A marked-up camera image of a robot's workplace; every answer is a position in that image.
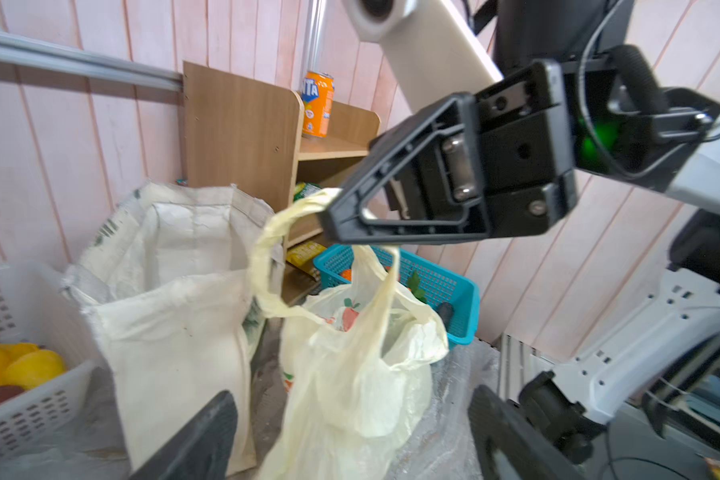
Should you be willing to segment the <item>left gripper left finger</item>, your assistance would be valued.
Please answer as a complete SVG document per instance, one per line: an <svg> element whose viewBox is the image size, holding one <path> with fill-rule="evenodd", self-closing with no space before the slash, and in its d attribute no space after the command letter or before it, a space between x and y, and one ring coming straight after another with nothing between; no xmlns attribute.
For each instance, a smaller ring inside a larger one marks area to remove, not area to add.
<svg viewBox="0 0 720 480"><path fill-rule="evenodd" d="M217 393L130 479L225 479L237 421L233 395Z"/></svg>

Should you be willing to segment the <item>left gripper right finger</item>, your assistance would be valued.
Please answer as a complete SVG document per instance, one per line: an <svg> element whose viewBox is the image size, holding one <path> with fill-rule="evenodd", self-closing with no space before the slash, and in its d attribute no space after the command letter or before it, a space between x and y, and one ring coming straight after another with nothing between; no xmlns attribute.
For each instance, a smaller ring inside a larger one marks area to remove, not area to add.
<svg viewBox="0 0 720 480"><path fill-rule="evenodd" d="M467 410L484 479L500 479L501 451L520 479L581 479L579 471L489 387L473 391Z"/></svg>

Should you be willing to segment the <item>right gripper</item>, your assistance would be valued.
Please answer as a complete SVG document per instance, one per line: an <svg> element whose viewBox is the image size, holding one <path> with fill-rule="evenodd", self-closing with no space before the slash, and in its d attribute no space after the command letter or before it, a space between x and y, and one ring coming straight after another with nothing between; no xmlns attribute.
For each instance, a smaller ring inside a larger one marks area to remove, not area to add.
<svg viewBox="0 0 720 480"><path fill-rule="evenodd" d="M574 169L560 66L536 60L374 139L319 220L356 245L540 235L576 206Z"/></svg>

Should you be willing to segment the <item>yellow plastic bag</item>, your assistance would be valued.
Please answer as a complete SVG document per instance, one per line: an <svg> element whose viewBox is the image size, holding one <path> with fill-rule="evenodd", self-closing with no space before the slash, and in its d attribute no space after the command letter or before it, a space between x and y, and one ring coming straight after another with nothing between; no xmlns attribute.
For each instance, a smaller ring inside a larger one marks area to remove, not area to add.
<svg viewBox="0 0 720 480"><path fill-rule="evenodd" d="M432 396L431 367L449 351L442 320L399 280L401 253L384 266L352 249L352 280L290 306L270 288L272 253L296 220L337 197L323 189L266 223L249 264L253 294L283 322L279 361L288 391L280 434L261 479L381 479Z"/></svg>

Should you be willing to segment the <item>canvas tote bag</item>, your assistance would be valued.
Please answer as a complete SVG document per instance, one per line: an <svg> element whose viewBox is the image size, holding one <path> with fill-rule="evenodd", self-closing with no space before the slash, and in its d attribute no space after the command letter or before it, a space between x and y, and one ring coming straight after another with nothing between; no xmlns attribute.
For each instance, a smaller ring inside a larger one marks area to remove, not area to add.
<svg viewBox="0 0 720 480"><path fill-rule="evenodd" d="M149 182L68 268L64 288L114 377L133 468L222 391L238 412L227 473L256 465L251 362L266 318L247 271L272 215L233 185Z"/></svg>

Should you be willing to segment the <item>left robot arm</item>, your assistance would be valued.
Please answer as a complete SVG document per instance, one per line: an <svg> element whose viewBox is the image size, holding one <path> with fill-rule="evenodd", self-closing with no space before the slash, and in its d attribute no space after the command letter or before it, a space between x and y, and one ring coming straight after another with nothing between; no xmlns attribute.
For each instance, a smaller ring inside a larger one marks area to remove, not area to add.
<svg viewBox="0 0 720 480"><path fill-rule="evenodd" d="M484 479L500 477L497 451L522 479L580 479L576 466L592 456L592 440L606 430L566 398L550 371L528 383L516 402L478 386L468 418ZM236 426L233 396L221 391L131 477L223 479L234 442L229 430Z"/></svg>

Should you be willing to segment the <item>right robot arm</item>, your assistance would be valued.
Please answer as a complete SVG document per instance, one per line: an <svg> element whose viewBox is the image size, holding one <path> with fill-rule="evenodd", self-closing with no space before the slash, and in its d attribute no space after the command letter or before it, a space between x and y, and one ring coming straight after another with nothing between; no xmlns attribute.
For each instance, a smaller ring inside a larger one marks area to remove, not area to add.
<svg viewBox="0 0 720 480"><path fill-rule="evenodd" d="M345 1L411 113L320 217L470 246L474 316L552 356L520 405L589 423L720 332L720 101L664 86L630 1Z"/></svg>

